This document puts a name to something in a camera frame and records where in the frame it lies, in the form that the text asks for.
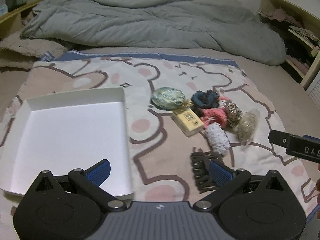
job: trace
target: pink scrunchie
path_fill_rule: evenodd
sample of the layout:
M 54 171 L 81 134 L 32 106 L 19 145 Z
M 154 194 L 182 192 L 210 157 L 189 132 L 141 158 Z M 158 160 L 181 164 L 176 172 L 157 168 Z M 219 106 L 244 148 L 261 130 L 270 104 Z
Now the pink scrunchie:
M 219 101 L 221 101 L 221 100 L 226 100 L 226 101 L 228 101 L 228 100 L 230 100 L 230 98 L 225 97 L 225 96 L 220 96 L 220 97 L 219 97 Z
M 202 109 L 204 116 L 200 117 L 206 129 L 209 124 L 217 122 L 221 128 L 227 125 L 227 114 L 221 108 Z

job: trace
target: yellow box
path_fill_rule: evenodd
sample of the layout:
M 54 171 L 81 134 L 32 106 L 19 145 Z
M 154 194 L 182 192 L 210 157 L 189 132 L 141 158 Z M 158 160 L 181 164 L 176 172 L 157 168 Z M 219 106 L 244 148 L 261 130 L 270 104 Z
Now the yellow box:
M 203 122 L 190 108 L 173 110 L 172 119 L 187 137 L 203 129 Z

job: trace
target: gray comforter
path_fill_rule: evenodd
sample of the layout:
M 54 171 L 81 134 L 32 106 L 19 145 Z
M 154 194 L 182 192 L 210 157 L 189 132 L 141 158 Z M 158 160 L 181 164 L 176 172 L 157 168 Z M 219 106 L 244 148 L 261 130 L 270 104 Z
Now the gray comforter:
M 88 46 L 210 48 L 268 65 L 285 60 L 280 36 L 249 10 L 193 0 L 46 0 L 22 31 Z

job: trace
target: white yarn bundle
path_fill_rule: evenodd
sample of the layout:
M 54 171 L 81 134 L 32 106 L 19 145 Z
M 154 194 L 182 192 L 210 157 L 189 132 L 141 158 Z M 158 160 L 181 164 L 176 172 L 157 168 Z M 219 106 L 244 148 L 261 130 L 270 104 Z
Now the white yarn bundle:
M 225 156 L 230 148 L 228 136 L 225 131 L 221 129 L 218 123 L 209 124 L 206 135 L 212 150 L 219 155 Z

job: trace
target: pink polka dot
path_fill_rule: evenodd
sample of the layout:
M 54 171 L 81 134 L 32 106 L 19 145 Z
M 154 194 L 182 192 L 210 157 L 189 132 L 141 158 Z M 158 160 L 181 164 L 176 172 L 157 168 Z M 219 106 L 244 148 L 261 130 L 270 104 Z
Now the pink polka dot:
M 190 87 L 190 88 L 191 88 L 192 90 L 194 90 L 194 91 L 197 90 L 196 85 L 195 85 L 193 82 L 188 82 L 188 83 L 186 83 L 186 85 L 187 85 L 188 87 Z
M 144 118 L 134 121 L 131 125 L 132 131 L 136 133 L 143 133 L 147 131 L 149 127 L 150 127 L 150 121 Z
M 176 191 L 169 185 L 159 185 L 146 193 L 146 201 L 149 202 L 171 202 L 174 201 Z
M 112 84 L 117 84 L 120 80 L 120 75 L 118 73 L 115 73 L 111 76 L 110 80 Z
M 301 165 L 297 165 L 291 170 L 291 173 L 296 177 L 303 176 L 304 168 Z
M 151 70 L 147 68 L 140 68 L 138 70 L 138 73 L 144 77 L 150 76 L 152 74 Z
M 173 66 L 168 61 L 163 61 L 163 65 L 168 69 L 173 69 Z

